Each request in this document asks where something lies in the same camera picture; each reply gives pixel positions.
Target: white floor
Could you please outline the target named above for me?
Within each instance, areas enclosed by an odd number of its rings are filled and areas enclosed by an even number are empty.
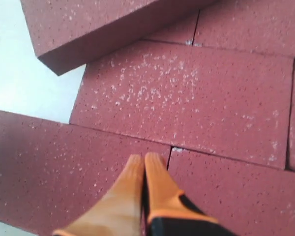
[[[19,0],[0,0],[0,110],[68,123],[85,66],[57,77],[38,59]],[[0,236],[32,234],[0,223]]]

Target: concrete floor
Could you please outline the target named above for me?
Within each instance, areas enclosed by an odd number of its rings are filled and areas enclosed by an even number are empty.
[[[35,58],[19,0],[0,0],[0,110],[68,123],[85,66],[56,76]],[[0,236],[30,233],[0,223]]]

